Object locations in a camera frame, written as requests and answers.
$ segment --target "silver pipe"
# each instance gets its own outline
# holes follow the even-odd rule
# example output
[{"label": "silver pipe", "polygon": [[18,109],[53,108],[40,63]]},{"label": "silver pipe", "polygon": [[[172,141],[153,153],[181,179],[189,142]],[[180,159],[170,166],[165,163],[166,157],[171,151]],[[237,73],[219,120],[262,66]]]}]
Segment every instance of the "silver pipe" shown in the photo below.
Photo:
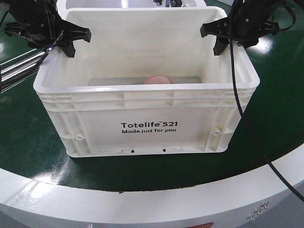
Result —
[{"label": "silver pipe", "polygon": [[15,59],[17,59],[17,58],[22,57],[22,56],[25,56],[26,54],[31,53],[32,51],[35,51],[35,50],[37,50],[37,49],[30,50],[30,51],[28,51],[28,52],[26,52],[26,53],[23,53],[23,54],[21,54],[21,55],[19,55],[19,56],[17,56],[17,57],[14,57],[14,58],[12,58],[12,59],[10,59],[10,60],[4,62],[4,63],[1,63],[0,66],[2,66],[2,65],[4,65],[4,64],[7,64],[7,63],[9,63],[9,62],[11,62],[11,61],[13,61],[13,60],[15,60]]},{"label": "silver pipe", "polygon": [[43,51],[40,51],[38,53],[35,53],[32,56],[29,56],[27,58],[25,58],[22,61],[19,61],[11,66],[9,66],[8,68],[5,68],[4,70],[1,71],[1,75],[6,75],[8,72],[11,72],[12,70],[15,69],[19,69],[20,67],[22,67],[25,64],[30,64],[30,62],[32,62],[33,60],[37,60],[38,58],[40,58],[42,55],[44,54]]},{"label": "silver pipe", "polygon": [[[13,58],[3,64],[7,64],[12,60],[16,60],[19,57],[25,56],[26,54],[30,53],[27,52],[22,54],[16,58]],[[32,75],[33,73],[38,71],[38,68],[33,70],[36,67],[36,63],[40,60],[44,52],[40,51],[35,53],[1,71],[1,82],[2,82],[2,89],[1,93],[7,91],[8,89],[14,87],[15,85],[19,84],[20,82],[24,81],[28,76]]]}]

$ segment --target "green conveyor belt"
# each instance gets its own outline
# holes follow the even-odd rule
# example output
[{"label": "green conveyor belt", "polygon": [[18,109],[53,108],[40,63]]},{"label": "green conveyor belt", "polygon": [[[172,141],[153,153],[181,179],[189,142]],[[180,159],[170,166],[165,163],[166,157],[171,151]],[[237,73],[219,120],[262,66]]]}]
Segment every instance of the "green conveyor belt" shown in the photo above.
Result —
[{"label": "green conveyor belt", "polygon": [[[304,142],[304,11],[290,3],[295,26],[247,49],[261,83],[245,114],[271,160]],[[291,23],[281,8],[275,19],[282,27]],[[26,42],[2,31],[1,62],[29,50]],[[0,168],[15,174],[94,190],[162,190],[217,181],[265,164],[243,123],[223,153],[70,158],[33,89],[34,77],[0,95]]]}]

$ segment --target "screw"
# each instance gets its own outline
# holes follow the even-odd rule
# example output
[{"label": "screw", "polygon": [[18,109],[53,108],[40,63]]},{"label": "screw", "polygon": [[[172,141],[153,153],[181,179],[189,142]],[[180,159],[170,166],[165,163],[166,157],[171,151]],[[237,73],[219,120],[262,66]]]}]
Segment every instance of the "screw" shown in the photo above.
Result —
[{"label": "screw", "polygon": [[258,209],[257,207],[255,207],[255,209],[256,210],[255,210],[254,213],[256,213],[257,215],[261,215],[262,214],[262,212],[261,212],[262,209],[261,208]]},{"label": "screw", "polygon": [[262,202],[262,205],[260,206],[260,208],[264,208],[264,209],[268,209],[269,208],[269,202],[264,202],[264,201],[261,201]]},{"label": "screw", "polygon": [[250,213],[248,213],[248,216],[246,219],[250,219],[251,221],[255,220],[255,215],[251,215]]}]

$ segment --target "white plastic crate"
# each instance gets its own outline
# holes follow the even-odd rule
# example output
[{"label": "white plastic crate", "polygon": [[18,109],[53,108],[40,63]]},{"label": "white plastic crate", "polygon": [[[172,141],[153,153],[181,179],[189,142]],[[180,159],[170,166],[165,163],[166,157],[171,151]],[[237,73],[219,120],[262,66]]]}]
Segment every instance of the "white plastic crate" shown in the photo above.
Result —
[{"label": "white plastic crate", "polygon": [[[72,157],[223,152],[240,120],[229,51],[213,56],[200,27],[226,16],[216,7],[68,9],[90,28],[75,58],[55,48],[34,88]],[[259,78],[235,47],[243,108]],[[143,85],[153,74],[175,84]]]}]

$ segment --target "white rectangular box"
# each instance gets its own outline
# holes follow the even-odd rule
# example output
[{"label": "white rectangular box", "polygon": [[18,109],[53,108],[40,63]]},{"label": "white rectangular box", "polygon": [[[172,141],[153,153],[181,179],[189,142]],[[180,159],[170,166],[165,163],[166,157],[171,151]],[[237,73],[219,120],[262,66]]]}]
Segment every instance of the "white rectangular box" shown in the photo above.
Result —
[{"label": "white rectangular box", "polygon": [[[55,48],[34,88],[72,157],[223,152],[240,120],[229,51],[213,55],[200,27],[226,16],[216,7],[69,9],[90,28],[75,58]],[[243,108],[259,84],[235,47]],[[154,74],[175,84],[143,85]]]}]

